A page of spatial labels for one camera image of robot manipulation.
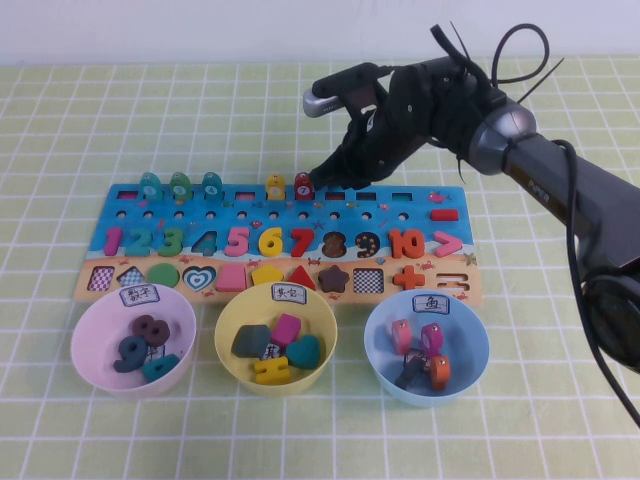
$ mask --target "checkered tablecloth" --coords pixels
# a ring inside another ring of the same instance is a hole
[[[505,59],[501,76],[537,63]],[[640,437],[587,349],[563,228],[508,178],[463,167],[463,184],[455,159],[431,148],[385,183],[466,189],[492,353],[451,406],[383,394],[364,355],[365,307],[336,308],[335,357],[297,397],[255,397],[224,371],[219,307],[197,307],[195,362],[162,397],[117,401],[75,373],[69,341],[86,306],[71,293],[109,185],[147,170],[163,182],[175,171],[292,181],[348,122],[306,118],[301,93],[345,66],[0,68],[0,476],[638,478]],[[569,58],[525,104],[544,135],[640,184],[638,57]],[[613,370],[638,403],[640,377]]]

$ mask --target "green number 3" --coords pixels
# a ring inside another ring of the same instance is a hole
[[[158,247],[158,255],[162,257],[175,257],[182,252],[182,240],[184,233],[179,228],[165,228],[164,245]]]

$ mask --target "red triangle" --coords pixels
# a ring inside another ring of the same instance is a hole
[[[313,283],[313,280],[311,280],[311,277],[309,276],[309,274],[307,273],[307,271],[304,269],[302,265],[300,265],[298,268],[296,268],[293,271],[293,273],[287,279],[287,282],[303,285],[307,288],[310,288],[313,291],[315,291],[316,289],[316,286]]]

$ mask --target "blue bowl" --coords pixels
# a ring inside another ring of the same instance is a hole
[[[396,387],[403,357],[391,343],[391,324],[405,319],[411,327],[411,347],[420,349],[420,330],[437,322],[442,327],[442,355],[449,357],[451,378],[442,391],[431,388],[427,375],[416,379],[409,391]],[[407,290],[378,305],[364,329],[364,348],[378,380],[392,396],[417,407],[438,407],[471,388],[489,363],[489,336],[478,316],[457,298],[429,290]]]

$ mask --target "plus sign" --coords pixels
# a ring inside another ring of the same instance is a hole
[[[424,275],[415,273],[413,266],[407,265],[402,273],[396,273],[393,276],[393,284],[404,287],[405,290],[413,290],[416,287],[424,286]]]

